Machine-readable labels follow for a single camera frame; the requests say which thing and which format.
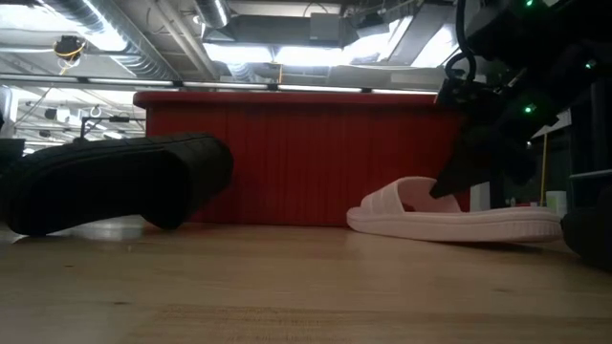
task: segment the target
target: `yellow cable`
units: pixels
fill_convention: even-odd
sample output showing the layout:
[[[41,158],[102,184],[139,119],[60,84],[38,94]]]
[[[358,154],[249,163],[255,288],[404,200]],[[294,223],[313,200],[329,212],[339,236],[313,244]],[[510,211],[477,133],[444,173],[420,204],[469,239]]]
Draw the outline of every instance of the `yellow cable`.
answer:
[[[548,133],[544,134],[544,153],[542,154],[542,184],[539,191],[539,205],[544,206],[546,196],[546,156],[548,154]]]
[[[75,51],[70,52],[70,53],[66,53],[66,54],[62,54],[62,53],[58,53],[58,52],[56,52],[56,51],[55,51],[55,46],[56,46],[56,45],[57,45],[57,42],[55,42],[55,43],[54,43],[54,52],[55,52],[55,54],[56,54],[57,56],[60,56],[60,57],[69,57],[69,56],[74,56],[74,55],[76,55],[76,54],[78,54],[78,53],[82,52],[82,51],[83,51],[83,49],[85,48],[85,43],[83,43],[83,44],[80,46],[80,48],[76,49]]]

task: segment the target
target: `black shoe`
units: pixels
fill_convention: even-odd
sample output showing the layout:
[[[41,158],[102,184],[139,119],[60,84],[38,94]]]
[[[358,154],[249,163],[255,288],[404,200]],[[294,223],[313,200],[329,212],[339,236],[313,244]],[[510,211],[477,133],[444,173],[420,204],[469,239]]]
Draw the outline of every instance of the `black shoe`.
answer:
[[[32,236],[125,215],[176,228],[230,183],[232,169],[230,150],[206,134],[47,148],[0,177],[0,218]]]
[[[0,174],[21,159],[25,145],[26,141],[21,139],[0,139]]]

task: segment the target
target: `duct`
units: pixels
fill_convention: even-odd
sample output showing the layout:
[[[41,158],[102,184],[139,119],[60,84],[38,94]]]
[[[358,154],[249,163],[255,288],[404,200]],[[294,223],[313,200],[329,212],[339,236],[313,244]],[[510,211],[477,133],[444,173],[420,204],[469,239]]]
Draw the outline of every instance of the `duct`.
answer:
[[[255,72],[249,63],[228,63],[228,69],[237,82],[255,82]]]
[[[226,0],[195,0],[202,22],[209,28],[224,28],[231,19],[230,6]]]
[[[111,57],[135,77],[180,78],[114,1],[37,1],[46,9],[75,23],[77,31],[98,49],[136,54]]]

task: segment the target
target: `white slide sandal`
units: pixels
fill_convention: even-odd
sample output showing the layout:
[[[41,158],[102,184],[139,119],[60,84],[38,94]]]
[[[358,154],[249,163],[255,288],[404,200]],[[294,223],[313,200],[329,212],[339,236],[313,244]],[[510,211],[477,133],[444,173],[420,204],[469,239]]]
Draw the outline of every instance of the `white slide sandal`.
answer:
[[[544,207],[512,207],[464,213],[454,196],[429,196],[436,183],[399,179],[350,209],[348,225],[363,233],[436,242],[549,242],[562,235],[560,218]],[[405,211],[404,205],[414,212]]]

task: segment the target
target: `cable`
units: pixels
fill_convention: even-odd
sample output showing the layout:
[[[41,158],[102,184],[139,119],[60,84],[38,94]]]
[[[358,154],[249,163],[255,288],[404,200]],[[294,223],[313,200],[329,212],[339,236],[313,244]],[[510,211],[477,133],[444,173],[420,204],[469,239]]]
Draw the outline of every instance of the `cable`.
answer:
[[[40,104],[42,103],[42,101],[45,99],[45,97],[47,97],[47,95],[49,94],[49,92],[51,91],[51,89],[53,89],[53,87],[50,87],[44,94],[42,94],[42,96],[40,96],[40,98],[36,101],[36,103],[30,108],[30,110],[28,110],[20,119],[18,119],[14,126],[17,126],[17,124],[22,123],[24,120],[28,119],[28,117],[33,114],[33,112],[38,108],[38,106],[40,106]]]
[[[70,65],[70,62],[72,62],[72,60],[75,58],[75,55],[78,54],[81,50],[83,50],[83,47],[85,47],[85,43],[83,43],[83,45],[79,48],[79,50],[76,50],[71,54],[71,58],[70,61],[67,62],[68,65]],[[60,75],[64,75],[66,73],[66,71],[68,71],[70,68],[72,67],[64,67],[62,68],[62,70],[59,72]],[[47,91],[45,91],[44,94],[42,94],[42,96],[40,96],[40,98],[36,101],[36,103],[30,108],[30,110],[28,110],[20,119],[18,119],[14,126],[17,126],[17,124],[22,123],[24,120],[28,119],[29,116],[31,116],[33,114],[33,112],[40,106],[40,104],[42,103],[42,101],[47,97],[47,95],[49,94],[49,92],[53,89],[54,87],[50,87],[49,89],[47,89]]]
[[[72,63],[72,64],[69,63],[68,61],[66,61],[63,58],[58,58],[57,59],[57,66],[59,66],[59,68],[61,68],[62,70],[63,69],[66,69],[66,70],[73,69],[74,67],[78,66],[79,64],[80,64],[80,59],[78,59],[75,63]]]
[[[308,4],[308,6],[306,6],[306,9],[304,9],[304,12],[302,13],[302,16],[306,16],[306,11],[307,11],[307,10],[308,10],[308,9],[309,9],[311,6],[313,6],[313,5],[317,5],[317,6],[319,6],[320,8],[322,8],[322,9],[325,11],[325,13],[329,13],[329,11],[328,11],[328,10],[325,8],[325,6],[321,5],[320,3],[316,2],[316,1],[313,1],[313,2],[311,2],[310,4]]]
[[[76,54],[80,53],[83,51],[83,49],[85,49],[85,45],[87,44],[87,41],[83,42],[83,44],[81,44],[80,48],[76,49],[73,52],[70,53],[58,53],[55,50],[55,47],[57,46],[57,42],[54,43],[54,53],[58,56],[58,57],[72,57],[74,58]]]
[[[470,64],[466,80],[474,81],[474,79],[476,78],[477,66],[476,57],[474,57],[474,53],[470,50],[470,46],[468,45],[468,40],[466,38],[466,0],[457,0],[457,18],[455,20],[455,24],[457,42],[459,43],[459,49],[461,49],[461,53],[455,55],[448,61],[445,70],[447,71],[447,76],[449,78],[457,78],[457,75],[452,72],[452,67],[463,58],[466,58],[468,60],[468,63]]]

